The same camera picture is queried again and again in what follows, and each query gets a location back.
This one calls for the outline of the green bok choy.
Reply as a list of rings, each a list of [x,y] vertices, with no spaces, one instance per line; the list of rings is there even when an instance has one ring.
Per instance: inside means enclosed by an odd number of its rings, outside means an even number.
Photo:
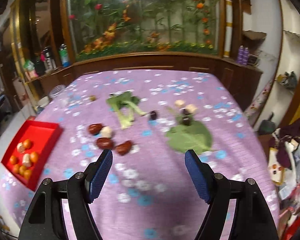
[[[107,105],[116,114],[121,129],[127,129],[134,122],[134,114],[145,116],[147,113],[139,107],[140,99],[134,96],[131,91],[125,91],[121,94],[110,94],[107,98]]]

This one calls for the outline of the small green olive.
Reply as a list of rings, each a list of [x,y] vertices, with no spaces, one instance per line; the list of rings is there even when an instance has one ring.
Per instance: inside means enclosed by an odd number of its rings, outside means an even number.
[[[96,96],[94,96],[94,95],[91,95],[91,96],[89,96],[89,100],[90,100],[90,101],[96,101],[96,100],[97,100],[97,98],[96,98]]]

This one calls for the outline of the small orange tangerine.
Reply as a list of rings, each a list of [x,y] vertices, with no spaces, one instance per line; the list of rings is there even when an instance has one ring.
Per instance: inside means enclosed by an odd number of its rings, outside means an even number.
[[[30,139],[26,139],[23,141],[23,147],[27,150],[32,147],[32,141]]]

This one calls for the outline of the yellowish tangerine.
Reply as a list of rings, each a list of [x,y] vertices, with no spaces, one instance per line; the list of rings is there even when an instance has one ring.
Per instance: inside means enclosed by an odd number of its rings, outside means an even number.
[[[13,167],[12,167],[12,172],[14,174],[19,174],[19,171],[20,171],[20,165],[19,164],[14,164]]]

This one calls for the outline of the large orange tangerine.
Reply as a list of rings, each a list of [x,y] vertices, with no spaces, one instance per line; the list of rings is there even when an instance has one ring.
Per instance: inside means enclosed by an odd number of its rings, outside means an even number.
[[[39,154],[37,152],[30,153],[30,161],[31,163],[36,163],[38,161]]]

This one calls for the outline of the dark red jujube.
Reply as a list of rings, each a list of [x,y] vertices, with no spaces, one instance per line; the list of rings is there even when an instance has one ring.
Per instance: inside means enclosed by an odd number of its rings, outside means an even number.
[[[103,128],[103,125],[101,123],[91,124],[88,126],[88,132],[91,135],[98,135],[102,128]]]

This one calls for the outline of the wooden cabinet counter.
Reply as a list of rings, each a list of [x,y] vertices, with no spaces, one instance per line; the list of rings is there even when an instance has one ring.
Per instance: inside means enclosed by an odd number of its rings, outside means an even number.
[[[234,97],[239,107],[245,110],[256,93],[262,71],[244,66],[233,60],[214,55],[181,52],[145,52],[119,54],[76,62],[66,68],[37,77],[24,83],[30,89],[29,96],[39,100],[57,85],[69,85],[85,74],[110,70],[162,69],[210,73]]]

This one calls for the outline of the large green leaf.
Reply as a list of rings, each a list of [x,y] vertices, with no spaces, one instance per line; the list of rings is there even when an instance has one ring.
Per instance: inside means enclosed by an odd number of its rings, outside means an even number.
[[[194,118],[192,115],[192,124],[185,126],[182,124],[183,109],[173,109],[166,107],[168,112],[175,118],[175,125],[173,125],[165,133],[168,146],[176,152],[185,153],[187,150],[194,150],[198,155],[210,151],[213,145],[213,138],[207,127]]]

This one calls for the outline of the purple floral tablecloth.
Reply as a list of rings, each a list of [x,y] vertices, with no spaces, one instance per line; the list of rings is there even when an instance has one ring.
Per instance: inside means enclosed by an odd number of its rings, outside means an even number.
[[[121,129],[106,100],[110,94],[131,91],[147,114],[134,114],[134,122]],[[165,133],[175,125],[166,107],[176,100],[194,104],[195,119],[212,134],[210,152],[200,159],[228,179],[258,183],[274,219],[279,202],[271,182],[262,146],[230,93],[211,74],[169,70],[127,70],[79,77],[66,92],[69,102],[51,102],[37,117],[55,122],[63,133],[51,152],[42,178],[70,178],[101,154],[88,126],[110,126],[117,144],[130,140],[124,156],[113,164],[100,196],[90,209],[104,239],[194,239],[207,211],[184,163],[184,154],[172,150]],[[89,96],[96,96],[90,101]],[[150,120],[157,111],[157,120]]]

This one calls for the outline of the steel thermos flask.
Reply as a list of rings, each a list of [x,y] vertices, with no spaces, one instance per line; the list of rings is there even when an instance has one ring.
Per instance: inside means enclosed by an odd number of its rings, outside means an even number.
[[[44,59],[45,59],[45,62],[47,64],[48,70],[55,70],[56,69],[56,64],[55,64],[55,61],[54,61],[53,56],[51,54],[51,47],[46,46],[43,50],[43,54],[44,54]]]

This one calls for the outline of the clear plastic cup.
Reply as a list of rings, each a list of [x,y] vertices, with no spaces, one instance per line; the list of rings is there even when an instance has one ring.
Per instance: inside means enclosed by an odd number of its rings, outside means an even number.
[[[66,107],[69,102],[65,85],[57,85],[49,93],[49,98],[59,107]]]

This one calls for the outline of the wrinkled red jujube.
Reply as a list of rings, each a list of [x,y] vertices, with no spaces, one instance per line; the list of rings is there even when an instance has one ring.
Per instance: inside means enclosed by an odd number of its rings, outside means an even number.
[[[114,148],[114,142],[110,138],[98,138],[96,140],[96,146],[101,150],[112,150]]]

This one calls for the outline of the red square tray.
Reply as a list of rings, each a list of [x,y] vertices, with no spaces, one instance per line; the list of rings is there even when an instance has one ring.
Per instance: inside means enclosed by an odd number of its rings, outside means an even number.
[[[31,189],[32,191],[35,190],[39,177],[43,172],[44,165],[57,140],[61,136],[62,131],[63,129],[57,123],[26,120],[10,142],[1,160],[2,165],[28,189]],[[32,141],[32,147],[21,154],[17,151],[17,144],[26,139]],[[32,163],[31,167],[27,167],[27,169],[32,170],[31,177],[27,181],[20,174],[14,174],[12,172],[13,165],[10,164],[9,160],[12,155],[15,155],[18,158],[18,164],[21,166],[23,155],[32,152],[37,152],[39,158],[36,163]]]

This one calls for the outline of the dark purple grape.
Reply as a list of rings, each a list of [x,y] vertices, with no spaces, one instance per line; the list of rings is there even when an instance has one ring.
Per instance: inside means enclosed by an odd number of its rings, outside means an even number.
[[[150,113],[149,113],[149,119],[152,120],[152,121],[154,121],[154,120],[157,120],[157,118],[158,118],[157,111],[150,111]]]

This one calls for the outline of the pale banana slice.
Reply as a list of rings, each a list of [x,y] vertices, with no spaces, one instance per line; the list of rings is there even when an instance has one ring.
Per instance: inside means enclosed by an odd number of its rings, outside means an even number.
[[[198,108],[194,105],[194,104],[189,104],[185,107],[185,109],[187,110],[187,112],[189,114],[195,114],[198,110]]]
[[[185,105],[185,101],[184,101],[184,100],[176,100],[176,101],[174,102],[174,104],[175,104],[175,106],[176,106],[177,108],[183,108],[184,105]]]

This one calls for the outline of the green label bottle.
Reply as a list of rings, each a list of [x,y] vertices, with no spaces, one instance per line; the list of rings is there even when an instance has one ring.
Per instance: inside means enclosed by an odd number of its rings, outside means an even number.
[[[67,51],[67,47],[65,44],[61,44],[59,48],[59,55],[61,58],[61,63],[63,67],[68,67],[70,66],[70,59]]]

